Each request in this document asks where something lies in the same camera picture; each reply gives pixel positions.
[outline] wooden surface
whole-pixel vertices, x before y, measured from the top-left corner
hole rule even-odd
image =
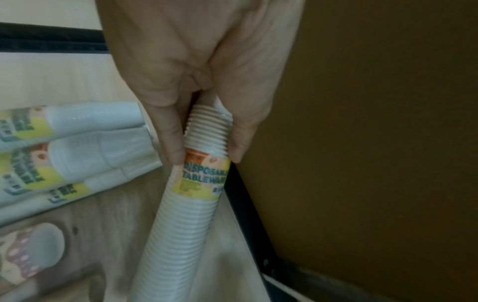
[[[0,109],[87,100],[136,100],[109,55],[0,53]],[[1,297],[0,302],[18,302],[96,270],[106,275],[105,301],[125,301],[168,176],[169,170],[163,167],[118,188],[0,229],[7,233],[53,222],[62,227],[68,244],[58,265]],[[269,301],[226,196],[213,221],[190,301]]]
[[[279,256],[405,301],[478,301],[478,2],[307,1],[238,165]]]

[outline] orange label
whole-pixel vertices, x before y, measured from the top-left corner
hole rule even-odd
[[[217,199],[223,192],[231,160],[186,149],[186,160],[176,176],[173,192],[191,198]]]

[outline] stack of disposable cups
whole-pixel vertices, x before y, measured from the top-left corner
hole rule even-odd
[[[128,302],[188,298],[229,170],[231,127],[215,92],[205,92],[188,119],[186,162],[171,172]]]

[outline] human hand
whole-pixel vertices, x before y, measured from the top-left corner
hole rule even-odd
[[[241,161],[268,116],[304,0],[97,0],[119,70],[143,103],[166,157],[185,157],[191,93],[214,87],[233,115]]]

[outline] brown cardboard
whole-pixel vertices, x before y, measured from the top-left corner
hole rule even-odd
[[[307,2],[239,164],[281,257],[407,301],[478,301],[477,12]]]

